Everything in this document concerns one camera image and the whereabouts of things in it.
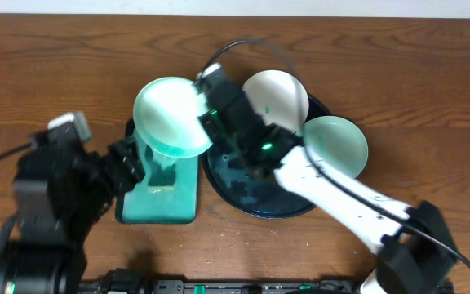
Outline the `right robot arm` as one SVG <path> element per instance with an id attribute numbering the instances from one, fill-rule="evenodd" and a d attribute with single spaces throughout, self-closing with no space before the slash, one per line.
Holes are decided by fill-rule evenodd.
<path id="1" fill-rule="evenodd" d="M 208 110 L 206 134 L 258 176 L 274 176 L 285 190 L 315 204 L 354 233 L 377 257 L 360 293 L 432 293 L 461 260 L 441 213 L 363 185 L 314 153 L 306 136 L 266 123 L 242 87 L 227 78 L 199 78 Z"/>

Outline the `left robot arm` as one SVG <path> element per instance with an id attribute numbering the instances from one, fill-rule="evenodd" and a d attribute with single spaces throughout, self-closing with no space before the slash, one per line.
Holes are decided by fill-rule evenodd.
<path id="1" fill-rule="evenodd" d="M 137 146 L 125 138 L 101 156 L 70 127 L 31 141 L 13 180 L 17 211 L 0 232 L 0 293 L 78 293 L 92 226 L 144 176 Z"/>

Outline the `pale green plate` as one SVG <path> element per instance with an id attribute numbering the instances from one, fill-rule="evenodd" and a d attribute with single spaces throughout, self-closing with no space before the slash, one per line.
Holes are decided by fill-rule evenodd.
<path id="1" fill-rule="evenodd" d="M 323 159 L 343 174 L 357 178 L 366 167 L 369 146 L 360 128 L 346 118 L 321 116 L 303 125 L 310 155 Z"/>
<path id="2" fill-rule="evenodd" d="M 164 77 L 139 92 L 133 119 L 137 133 L 153 150 L 172 158 L 191 158 L 212 146 L 199 122 L 207 112 L 206 96 L 197 92 L 193 81 Z"/>

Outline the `green and yellow sponge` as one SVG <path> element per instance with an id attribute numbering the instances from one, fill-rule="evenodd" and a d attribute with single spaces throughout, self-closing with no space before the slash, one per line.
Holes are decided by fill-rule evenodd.
<path id="1" fill-rule="evenodd" d="M 160 163 L 150 163 L 150 177 L 148 185 L 157 189 L 170 188 L 175 185 L 175 165 L 162 166 Z"/>

